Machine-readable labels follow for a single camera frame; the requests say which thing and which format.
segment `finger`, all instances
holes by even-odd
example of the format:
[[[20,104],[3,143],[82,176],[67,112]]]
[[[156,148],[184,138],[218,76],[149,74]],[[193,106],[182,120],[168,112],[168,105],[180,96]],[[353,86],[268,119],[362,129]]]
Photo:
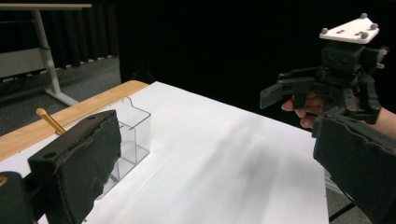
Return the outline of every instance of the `finger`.
[[[317,95],[315,92],[311,91],[311,92],[308,92],[308,93],[306,94],[306,99],[314,98],[314,97],[317,97],[317,96],[318,96],[318,95]]]
[[[318,105],[324,105],[323,97],[315,96],[315,97],[306,98],[305,106],[318,106]]]
[[[305,116],[300,120],[300,124],[304,128],[312,129],[314,128],[314,120],[315,120],[315,116]]]
[[[305,109],[295,109],[294,111],[300,119],[306,116]]]
[[[305,108],[305,111],[308,113],[316,114],[316,115],[322,115],[323,114],[323,105],[307,106]]]
[[[293,101],[290,99],[282,105],[282,109],[285,111],[293,111]]]

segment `wooden table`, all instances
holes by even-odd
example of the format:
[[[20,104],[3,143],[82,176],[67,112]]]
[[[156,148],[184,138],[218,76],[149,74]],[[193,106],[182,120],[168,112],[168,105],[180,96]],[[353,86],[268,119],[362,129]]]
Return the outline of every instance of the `wooden table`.
[[[111,90],[104,91],[76,105],[67,107],[52,115],[62,126],[85,116],[92,111],[109,104],[123,96],[129,96],[147,87],[140,81],[128,81]],[[0,161],[40,142],[54,134],[52,127],[43,119],[20,128],[12,133],[0,136]]]

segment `gray carpet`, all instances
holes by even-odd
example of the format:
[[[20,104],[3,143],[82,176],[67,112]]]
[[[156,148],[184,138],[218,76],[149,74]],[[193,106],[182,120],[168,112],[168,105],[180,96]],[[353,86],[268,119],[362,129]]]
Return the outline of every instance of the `gray carpet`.
[[[62,92],[77,101],[83,101],[120,84],[118,58],[107,58],[85,63],[80,67],[57,70],[57,74]],[[46,73],[34,77],[29,76],[24,85],[22,85],[23,81],[24,78],[14,80],[7,91],[17,91],[0,96],[0,135],[41,119],[35,113],[38,107],[43,107],[50,114],[66,108],[66,105],[44,93],[44,88],[50,86],[50,78]],[[9,84],[10,81],[0,83],[0,92]],[[349,204],[349,200],[344,195],[331,190],[327,190],[327,199],[329,216]],[[344,223],[368,224],[371,222],[359,208],[355,207],[332,222],[332,224]]]

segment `transparent acrylic container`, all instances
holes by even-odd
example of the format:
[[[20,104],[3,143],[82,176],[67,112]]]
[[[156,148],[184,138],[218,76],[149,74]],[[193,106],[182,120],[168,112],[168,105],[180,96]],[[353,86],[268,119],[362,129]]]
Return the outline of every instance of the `transparent acrylic container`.
[[[68,130],[89,115],[113,109],[117,111],[120,125],[121,156],[114,165],[103,194],[98,199],[104,197],[149,154],[150,113],[134,107],[129,97],[122,97],[64,126]]]

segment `white tabletop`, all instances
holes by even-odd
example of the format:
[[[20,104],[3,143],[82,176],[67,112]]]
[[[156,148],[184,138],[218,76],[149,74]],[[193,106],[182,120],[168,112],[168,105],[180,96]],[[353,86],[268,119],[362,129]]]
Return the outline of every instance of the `white tabletop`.
[[[309,132],[161,82],[130,98],[151,114],[151,152],[85,223],[329,223]],[[0,171],[28,174],[21,161],[48,141]]]

